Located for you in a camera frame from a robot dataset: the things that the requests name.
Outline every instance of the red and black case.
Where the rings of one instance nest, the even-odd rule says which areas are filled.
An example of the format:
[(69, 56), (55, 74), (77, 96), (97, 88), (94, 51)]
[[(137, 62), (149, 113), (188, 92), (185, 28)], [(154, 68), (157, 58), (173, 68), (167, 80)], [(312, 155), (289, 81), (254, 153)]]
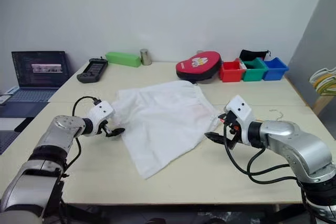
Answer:
[(196, 83), (210, 79), (221, 67), (221, 55), (214, 51), (196, 54), (188, 60), (176, 64), (177, 76), (186, 81)]

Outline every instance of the green box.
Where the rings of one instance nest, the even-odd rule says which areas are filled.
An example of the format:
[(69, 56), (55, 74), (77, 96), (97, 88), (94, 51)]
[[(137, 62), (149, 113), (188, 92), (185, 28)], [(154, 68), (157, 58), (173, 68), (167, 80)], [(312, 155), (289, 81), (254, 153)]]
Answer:
[(255, 58), (253, 61), (243, 61), (246, 72), (243, 81), (261, 81), (268, 68), (263, 60)]
[(137, 68), (141, 65), (140, 57), (123, 52), (108, 52), (105, 57), (109, 63), (125, 65)]

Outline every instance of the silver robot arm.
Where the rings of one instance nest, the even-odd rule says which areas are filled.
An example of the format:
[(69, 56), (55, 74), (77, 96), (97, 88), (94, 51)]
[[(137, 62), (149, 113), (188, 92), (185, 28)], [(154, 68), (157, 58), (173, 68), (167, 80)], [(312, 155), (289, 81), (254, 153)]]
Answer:
[(58, 207), (67, 169), (67, 156), (73, 139), (80, 135), (118, 135), (124, 129), (111, 131), (107, 119), (113, 107), (96, 99), (88, 118), (59, 115), (53, 119), (33, 153), (5, 190), (0, 205), (0, 223), (42, 223), (44, 216)]
[[(257, 122), (252, 109), (240, 97), (234, 97), (220, 116), (235, 134), (227, 141), (233, 149), (236, 143), (267, 148), (284, 157), (304, 191), (304, 201), (319, 223), (336, 223), (336, 167), (327, 145), (315, 135), (303, 132), (292, 122)], [(223, 143), (223, 136), (209, 132), (206, 136)]]

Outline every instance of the black device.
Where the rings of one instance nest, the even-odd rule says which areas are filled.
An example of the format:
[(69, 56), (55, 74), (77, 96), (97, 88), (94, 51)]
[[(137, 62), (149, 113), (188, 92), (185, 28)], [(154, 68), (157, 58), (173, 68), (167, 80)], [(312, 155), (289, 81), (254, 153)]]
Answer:
[(108, 61), (103, 58), (92, 58), (89, 60), (89, 65), (83, 71), (77, 75), (77, 80), (82, 83), (93, 83), (100, 80), (103, 75), (106, 67), (108, 65)]

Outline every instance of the black cable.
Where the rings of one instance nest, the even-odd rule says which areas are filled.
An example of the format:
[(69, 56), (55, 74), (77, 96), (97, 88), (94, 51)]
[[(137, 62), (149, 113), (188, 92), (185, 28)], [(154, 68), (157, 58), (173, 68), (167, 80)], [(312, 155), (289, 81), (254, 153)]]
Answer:
[[(247, 172), (250, 172), (251, 165), (252, 165), (253, 161), (256, 160), (256, 158), (259, 157), (265, 150), (266, 150), (266, 148), (262, 148), (256, 155), (254, 155), (250, 159), (250, 161), (247, 164)], [(248, 175), (248, 177), (254, 183), (257, 183), (257, 184), (260, 184), (260, 185), (268, 185), (268, 184), (273, 184), (273, 183), (277, 183), (277, 182), (284, 181), (284, 180), (290, 180), (290, 179), (293, 179), (293, 180), (296, 180), (296, 181), (298, 180), (296, 177), (292, 177), (292, 176), (287, 176), (287, 177), (282, 177), (282, 178), (276, 178), (276, 179), (267, 180), (267, 181), (256, 180), (251, 175)]]
[(244, 173), (245, 175), (249, 175), (249, 176), (258, 176), (258, 175), (261, 175), (261, 174), (265, 174), (265, 173), (269, 173), (269, 172), (272, 172), (273, 170), (277, 170), (277, 169), (280, 169), (280, 168), (284, 168), (284, 167), (289, 167), (288, 164), (283, 164), (283, 165), (276, 165), (276, 166), (273, 166), (271, 168), (268, 168), (266, 170), (261, 170), (259, 172), (256, 172), (256, 173), (251, 173), (251, 172), (247, 172), (245, 171), (244, 169), (242, 169), (238, 164), (237, 162), (235, 161), (235, 159), (232, 157), (232, 154), (230, 152), (230, 149), (227, 145), (227, 138), (226, 138), (226, 127), (227, 127), (227, 124), (224, 124), (224, 146), (225, 146), (225, 150), (226, 150), (226, 153), (229, 157), (229, 159), (231, 160), (231, 162), (233, 163), (233, 165), (241, 172), (241, 173)]
[[(90, 97), (90, 96), (85, 96), (85, 97), (81, 97), (81, 98), (79, 98), (79, 99), (74, 103), (74, 105), (73, 105), (73, 107), (72, 107), (72, 114), (71, 114), (72, 116), (75, 116), (75, 110), (76, 110), (76, 106), (77, 106), (77, 104), (78, 104), (81, 100), (86, 99), (86, 98), (93, 99), (94, 102), (98, 100), (97, 98), (95, 98), (95, 97)], [(66, 172), (66, 170), (69, 169), (69, 167), (70, 167), (70, 166), (71, 166), (71, 165), (72, 165), (72, 164), (79, 158), (80, 154), (82, 153), (82, 147), (81, 147), (81, 145), (80, 145), (80, 142), (79, 142), (79, 140), (78, 140), (77, 137), (76, 137), (75, 139), (76, 139), (76, 143), (77, 143), (77, 146), (78, 146), (78, 154), (77, 154), (77, 156), (74, 157), (74, 159), (67, 165), (67, 167), (65, 168), (64, 172)]]

